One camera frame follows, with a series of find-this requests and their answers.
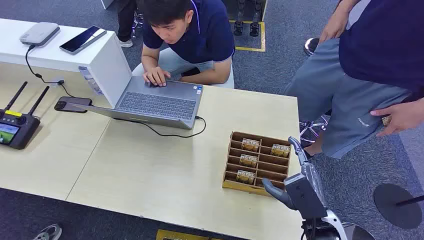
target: navy polo shirt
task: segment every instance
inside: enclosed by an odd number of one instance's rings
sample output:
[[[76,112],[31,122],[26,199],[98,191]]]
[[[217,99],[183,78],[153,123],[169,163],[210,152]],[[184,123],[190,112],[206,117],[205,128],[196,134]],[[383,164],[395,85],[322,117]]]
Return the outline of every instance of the navy polo shirt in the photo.
[[[346,74],[424,97],[423,10],[424,0],[371,0],[340,36]]]
[[[169,47],[182,59],[192,63],[222,62],[235,50],[233,32],[227,17],[227,9],[221,0],[192,0],[194,11],[188,31]],[[161,47],[163,40],[145,21],[144,44],[151,49]]]

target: smartphone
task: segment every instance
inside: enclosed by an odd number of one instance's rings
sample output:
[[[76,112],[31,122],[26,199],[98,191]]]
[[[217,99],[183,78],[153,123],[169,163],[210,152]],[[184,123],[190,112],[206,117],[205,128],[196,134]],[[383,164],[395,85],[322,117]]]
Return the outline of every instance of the smartphone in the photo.
[[[93,101],[90,98],[63,96],[59,98],[59,101],[57,101],[56,105],[54,106],[54,110],[59,112],[85,114],[87,110],[73,106],[72,104],[91,106],[92,102]]]
[[[92,26],[89,29],[83,31],[78,36],[59,46],[59,48],[68,54],[75,55],[105,34],[106,30],[97,26]]]

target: hand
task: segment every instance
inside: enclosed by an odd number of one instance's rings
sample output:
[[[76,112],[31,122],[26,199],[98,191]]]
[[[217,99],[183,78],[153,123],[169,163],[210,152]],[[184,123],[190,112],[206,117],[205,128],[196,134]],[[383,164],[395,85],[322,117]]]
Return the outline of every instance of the hand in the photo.
[[[378,137],[399,133],[405,129],[416,128],[424,122],[424,99],[396,104],[387,108],[371,111],[373,116],[391,115],[391,122]]]
[[[338,7],[328,20],[327,25],[322,30],[318,44],[323,43],[329,39],[335,39],[340,37],[340,35],[346,29],[348,19],[349,12],[342,9],[341,7]]]
[[[151,68],[149,71],[143,74],[144,81],[146,83],[152,83],[155,86],[166,86],[167,81],[166,78],[170,78],[171,74],[165,70],[162,70],[159,66]]]

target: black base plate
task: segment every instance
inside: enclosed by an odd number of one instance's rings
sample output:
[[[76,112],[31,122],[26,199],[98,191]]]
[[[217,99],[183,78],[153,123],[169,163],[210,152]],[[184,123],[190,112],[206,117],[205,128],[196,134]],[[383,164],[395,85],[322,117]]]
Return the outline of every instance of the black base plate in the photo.
[[[394,184],[381,184],[374,190],[374,203],[383,217],[402,229],[415,229],[423,220],[418,203],[396,206],[396,203],[414,198],[407,190]]]

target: black cable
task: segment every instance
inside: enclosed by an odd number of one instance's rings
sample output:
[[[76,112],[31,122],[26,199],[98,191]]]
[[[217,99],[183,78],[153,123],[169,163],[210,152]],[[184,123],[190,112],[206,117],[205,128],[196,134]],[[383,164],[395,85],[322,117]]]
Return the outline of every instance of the black cable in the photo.
[[[60,81],[44,81],[43,76],[42,76],[41,74],[39,74],[39,73],[35,73],[35,72],[33,71],[33,69],[32,69],[32,68],[31,68],[31,66],[30,66],[30,63],[28,62],[28,54],[29,54],[29,53],[30,53],[30,51],[31,51],[32,49],[34,49],[35,47],[36,47],[36,46],[35,46],[34,44],[30,45],[30,46],[29,46],[29,48],[28,48],[28,50],[26,51],[26,54],[25,54],[25,61],[26,61],[26,65],[28,66],[28,68],[29,68],[29,70],[31,71],[31,73],[32,73],[34,76],[36,76],[37,78],[41,79],[41,81],[42,81],[43,83],[45,83],[45,84],[57,84],[57,85],[62,86],[62,88],[65,90],[66,94],[68,94],[68,95],[69,95],[69,97],[71,97],[71,98],[75,98],[74,96],[72,96],[71,94],[69,94],[69,92],[66,90],[66,88],[65,88],[65,86],[64,86],[64,83],[65,83],[65,81],[64,81],[64,80],[60,80]]]
[[[153,129],[151,126],[149,126],[148,124],[146,124],[146,123],[144,123],[144,122],[138,122],[138,121],[128,121],[128,120],[125,120],[125,119],[117,119],[117,120],[122,120],[122,121],[132,122],[132,123],[136,123],[136,124],[143,124],[144,126],[146,126],[146,127],[148,127],[149,129],[151,129],[153,132],[155,132],[157,135],[162,136],[162,137],[178,137],[178,138],[188,139],[188,138],[192,138],[192,137],[194,137],[194,136],[197,136],[197,135],[199,135],[199,134],[203,133],[203,132],[205,131],[205,129],[206,129],[206,121],[205,121],[205,119],[203,119],[201,116],[196,116],[196,117],[194,117],[194,118],[195,118],[195,119],[201,119],[201,120],[203,120],[203,122],[204,122],[204,127],[203,127],[203,129],[202,129],[200,132],[195,133],[195,134],[190,135],[190,136],[181,136],[181,135],[176,135],[176,134],[161,134],[161,133],[159,133],[158,131],[156,131],[155,129]]]
[[[77,98],[76,96],[72,96],[67,90],[66,90],[66,88],[65,88],[65,86],[63,85],[63,84],[61,84],[61,86],[62,86],[62,88],[63,88],[63,90],[65,90],[65,93],[69,96],[69,97],[71,97],[71,98]]]

